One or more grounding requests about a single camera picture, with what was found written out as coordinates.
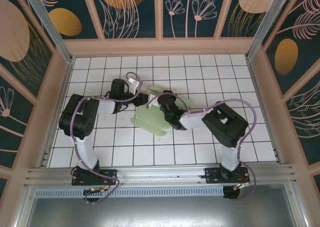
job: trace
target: white tiled floor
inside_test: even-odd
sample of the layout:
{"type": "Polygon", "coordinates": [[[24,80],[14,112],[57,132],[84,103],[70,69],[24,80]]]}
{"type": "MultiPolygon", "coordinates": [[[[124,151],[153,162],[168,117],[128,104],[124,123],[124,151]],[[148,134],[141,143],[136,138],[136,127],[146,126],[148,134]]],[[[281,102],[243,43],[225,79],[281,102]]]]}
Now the white tiled floor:
{"type": "MultiPolygon", "coordinates": [[[[251,103],[257,113],[257,125],[245,140],[241,159],[245,162],[274,162],[275,152],[265,125],[244,55],[160,55],[77,58],[70,78],[65,104],[72,94],[103,96],[115,78],[136,72],[150,85],[185,94],[191,108],[201,109],[226,99],[251,103]]],[[[238,102],[228,103],[253,123],[251,110],[238,102]]],[[[118,114],[100,114],[91,134],[100,166],[153,166],[211,164],[221,162],[222,145],[206,128],[177,131],[172,128],[159,137],[134,127],[130,118],[134,106],[118,114]]],[[[77,158],[73,143],[57,130],[48,167],[73,167],[77,158]]]]}

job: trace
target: grid tile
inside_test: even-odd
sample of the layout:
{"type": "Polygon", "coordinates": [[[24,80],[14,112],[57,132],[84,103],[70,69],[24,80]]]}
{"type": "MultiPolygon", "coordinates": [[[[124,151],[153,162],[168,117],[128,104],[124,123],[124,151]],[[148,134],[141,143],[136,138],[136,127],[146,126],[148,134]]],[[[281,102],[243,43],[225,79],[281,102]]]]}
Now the grid tile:
{"type": "MultiPolygon", "coordinates": [[[[254,106],[257,125],[244,140],[241,159],[248,162],[277,161],[243,55],[160,55],[77,58],[64,107],[72,94],[105,95],[113,79],[137,72],[143,80],[141,91],[150,85],[171,89],[191,100],[192,109],[203,109],[227,99],[242,99],[254,106]]],[[[228,102],[253,124],[253,113],[245,104],[228,102]]],[[[166,129],[165,136],[153,136],[133,127],[135,107],[118,114],[99,114],[91,141],[100,165],[149,166],[209,164],[221,162],[222,146],[207,128],[166,129]]],[[[77,157],[73,143],[57,130],[50,153],[50,168],[73,167],[77,157]]]]}

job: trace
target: enclosure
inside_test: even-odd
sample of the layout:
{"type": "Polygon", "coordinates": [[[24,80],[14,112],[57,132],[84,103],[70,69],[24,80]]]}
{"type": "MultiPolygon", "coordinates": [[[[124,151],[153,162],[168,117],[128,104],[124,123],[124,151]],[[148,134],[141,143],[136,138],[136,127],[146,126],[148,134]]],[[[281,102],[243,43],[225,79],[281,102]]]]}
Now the enclosure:
{"type": "Polygon", "coordinates": [[[0,0],[0,225],[320,226],[319,3],[0,0]],[[202,178],[223,157],[208,128],[152,134],[129,105],[96,115],[93,152],[120,186],[86,204],[59,118],[73,94],[103,97],[128,72],[192,111],[250,103],[256,123],[247,105],[227,105],[250,131],[239,157],[256,188],[249,172],[240,194],[255,192],[227,201],[226,185],[202,178]]]}

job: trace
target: perforated metal strip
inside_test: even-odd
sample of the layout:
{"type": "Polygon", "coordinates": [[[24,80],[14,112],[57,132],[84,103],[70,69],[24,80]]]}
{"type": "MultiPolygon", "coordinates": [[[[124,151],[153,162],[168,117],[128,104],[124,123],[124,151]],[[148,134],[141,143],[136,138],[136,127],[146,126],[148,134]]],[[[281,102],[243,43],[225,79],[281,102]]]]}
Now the perforated metal strip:
{"type": "MultiPolygon", "coordinates": [[[[85,189],[37,189],[35,198],[55,199],[55,198],[83,198],[85,189]]],[[[105,196],[109,191],[99,192],[89,195],[88,198],[105,196]]],[[[157,188],[119,188],[113,192],[111,198],[126,197],[186,197],[186,196],[223,196],[222,186],[203,187],[157,187],[157,188]]]]}

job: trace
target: black bracket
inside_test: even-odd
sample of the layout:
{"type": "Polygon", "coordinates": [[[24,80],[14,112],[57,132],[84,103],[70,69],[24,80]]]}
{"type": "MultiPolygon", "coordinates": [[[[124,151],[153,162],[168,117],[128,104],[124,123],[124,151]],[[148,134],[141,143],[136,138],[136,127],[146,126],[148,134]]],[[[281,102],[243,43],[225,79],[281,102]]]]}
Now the black bracket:
{"type": "Polygon", "coordinates": [[[248,169],[246,167],[240,167],[238,174],[230,179],[222,176],[220,167],[205,168],[204,175],[201,176],[201,178],[205,179],[207,184],[237,184],[244,181],[240,175],[246,179],[247,182],[250,182],[248,169]]]}
{"type": "MultiPolygon", "coordinates": [[[[105,186],[105,179],[99,176],[96,176],[97,178],[90,178],[87,177],[86,175],[84,176],[82,174],[83,170],[78,168],[73,171],[72,175],[72,186],[105,186]]],[[[108,176],[111,178],[116,178],[117,177],[117,170],[116,169],[100,169],[99,173],[104,176],[108,176]]],[[[115,180],[107,179],[108,183],[111,186],[116,185],[115,180]]]]}

